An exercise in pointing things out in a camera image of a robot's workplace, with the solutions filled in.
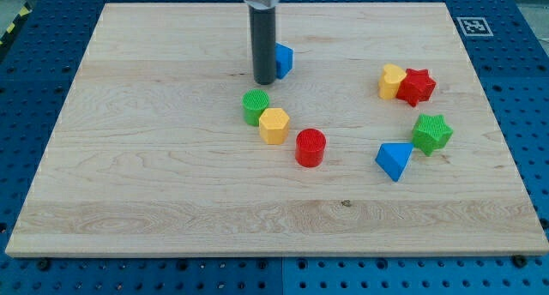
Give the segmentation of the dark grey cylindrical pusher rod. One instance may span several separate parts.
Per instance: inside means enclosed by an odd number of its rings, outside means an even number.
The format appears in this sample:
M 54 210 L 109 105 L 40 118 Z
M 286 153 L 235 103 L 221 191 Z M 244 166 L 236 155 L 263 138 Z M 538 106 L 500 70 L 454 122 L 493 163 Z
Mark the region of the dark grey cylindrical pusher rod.
M 249 7 L 253 75 L 256 83 L 268 85 L 276 78 L 275 8 Z

